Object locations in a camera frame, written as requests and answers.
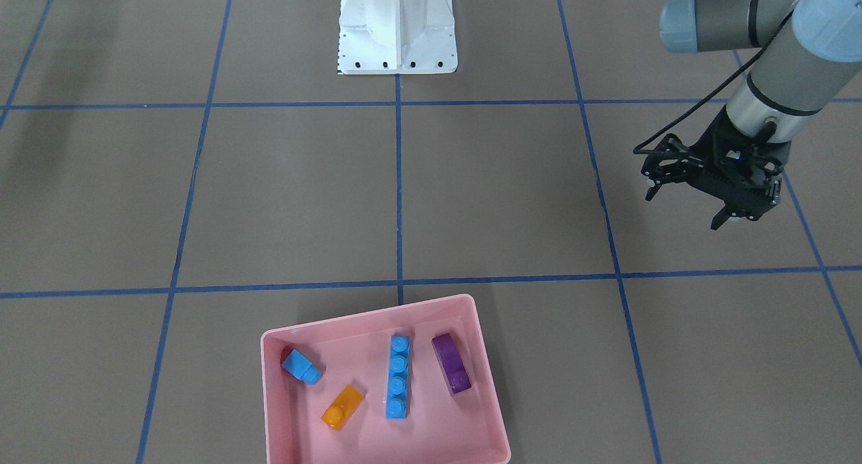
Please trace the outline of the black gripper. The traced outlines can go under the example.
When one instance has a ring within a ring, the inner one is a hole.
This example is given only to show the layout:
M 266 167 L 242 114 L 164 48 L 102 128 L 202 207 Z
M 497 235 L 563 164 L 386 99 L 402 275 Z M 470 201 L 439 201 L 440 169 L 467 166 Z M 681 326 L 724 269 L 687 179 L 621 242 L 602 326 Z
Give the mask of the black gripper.
M 788 142 L 776 142 L 776 137 L 775 118 L 766 118 L 749 136 L 737 129 L 725 109 L 692 145 L 662 131 L 656 147 L 649 149 L 642 142 L 633 150 L 646 157 L 640 170 L 649 179 L 644 200 L 651 202 L 665 185 L 687 184 L 723 201 L 711 230 L 731 218 L 761 218 L 780 203 L 781 176 L 789 160 Z

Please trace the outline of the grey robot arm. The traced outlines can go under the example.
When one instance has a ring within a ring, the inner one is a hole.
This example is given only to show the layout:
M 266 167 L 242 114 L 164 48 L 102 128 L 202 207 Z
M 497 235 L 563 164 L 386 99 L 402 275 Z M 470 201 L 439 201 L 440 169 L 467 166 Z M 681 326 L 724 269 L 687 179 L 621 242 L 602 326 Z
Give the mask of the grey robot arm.
M 754 48 L 729 80 L 744 77 L 698 141 L 664 127 L 638 144 L 647 201 L 685 184 L 723 201 L 711 221 L 757 221 L 780 202 L 791 143 L 860 72 L 861 0 L 667 0 L 660 40 L 668 52 Z

